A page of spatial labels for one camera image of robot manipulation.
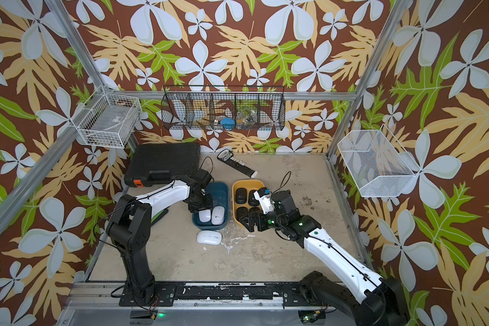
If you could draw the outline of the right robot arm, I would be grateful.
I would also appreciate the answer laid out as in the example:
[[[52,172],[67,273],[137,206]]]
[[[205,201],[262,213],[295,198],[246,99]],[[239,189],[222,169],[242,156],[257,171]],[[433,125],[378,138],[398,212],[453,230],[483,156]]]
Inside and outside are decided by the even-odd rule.
[[[410,312],[403,287],[394,277],[384,278],[343,249],[323,226],[300,213],[289,190],[251,190],[252,207],[239,201],[234,217],[249,232],[274,230],[313,254],[340,280],[332,282],[314,271],[300,281],[309,304],[330,305],[356,325],[406,325]]]

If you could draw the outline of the teal plastic storage box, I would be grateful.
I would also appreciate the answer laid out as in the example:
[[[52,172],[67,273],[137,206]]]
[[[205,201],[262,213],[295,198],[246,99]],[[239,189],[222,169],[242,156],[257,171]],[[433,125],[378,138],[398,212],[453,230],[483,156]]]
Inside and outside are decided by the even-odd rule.
[[[224,182],[212,182],[206,188],[206,193],[212,195],[213,207],[222,206],[225,210],[224,221],[220,225],[213,225],[209,222],[201,222],[198,213],[192,214],[192,223],[200,230],[221,230],[225,228],[228,223],[228,213],[230,209],[229,205],[229,190],[228,186]]]

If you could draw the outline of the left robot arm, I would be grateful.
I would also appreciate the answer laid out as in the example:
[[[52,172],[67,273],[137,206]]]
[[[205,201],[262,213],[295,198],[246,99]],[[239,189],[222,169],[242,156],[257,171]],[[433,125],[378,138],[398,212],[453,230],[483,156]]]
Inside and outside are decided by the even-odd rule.
[[[156,280],[146,252],[152,219],[178,202],[186,203],[192,213],[210,213],[213,199],[206,187],[212,180],[210,172],[198,169],[192,176],[177,177],[157,190],[139,196],[126,194],[119,199],[106,234],[122,258],[125,289],[133,304],[149,306],[156,301]]]

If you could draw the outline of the black mouse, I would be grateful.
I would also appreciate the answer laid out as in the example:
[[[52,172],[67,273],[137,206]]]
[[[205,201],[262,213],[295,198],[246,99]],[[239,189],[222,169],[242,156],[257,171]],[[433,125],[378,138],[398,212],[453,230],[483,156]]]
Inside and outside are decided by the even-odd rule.
[[[249,204],[249,206],[252,206],[252,207],[259,206],[259,201],[258,201],[258,199],[255,198],[255,193],[256,192],[257,192],[256,190],[251,190],[249,192],[249,198],[248,198],[248,204]]]
[[[249,209],[250,214],[261,213],[261,212],[262,212],[262,209],[260,209],[259,207],[252,207]]]
[[[247,218],[249,216],[249,210],[247,207],[242,206],[236,209],[236,220],[241,221],[244,218]]]
[[[244,187],[239,187],[236,189],[234,194],[234,201],[238,205],[244,205],[247,203],[248,191]]]

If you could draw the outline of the white mouse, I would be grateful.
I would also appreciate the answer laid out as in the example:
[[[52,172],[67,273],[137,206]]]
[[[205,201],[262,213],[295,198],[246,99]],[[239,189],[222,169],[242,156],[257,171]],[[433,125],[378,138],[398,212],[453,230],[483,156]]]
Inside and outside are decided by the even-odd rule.
[[[211,223],[221,225],[225,221],[225,208],[221,205],[215,206],[211,213]]]
[[[222,235],[217,231],[201,230],[196,236],[196,241],[202,245],[220,245]]]
[[[209,223],[211,221],[211,210],[205,209],[198,213],[199,222],[202,224]]]

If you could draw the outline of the yellow plastic storage box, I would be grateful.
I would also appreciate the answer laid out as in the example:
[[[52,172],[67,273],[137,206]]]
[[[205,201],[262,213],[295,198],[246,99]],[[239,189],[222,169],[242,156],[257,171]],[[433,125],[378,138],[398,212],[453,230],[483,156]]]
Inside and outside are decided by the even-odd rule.
[[[250,232],[255,228],[255,221],[251,215],[262,212],[262,208],[254,193],[263,187],[265,187],[264,183],[257,179],[239,180],[232,186],[232,213],[234,220]]]

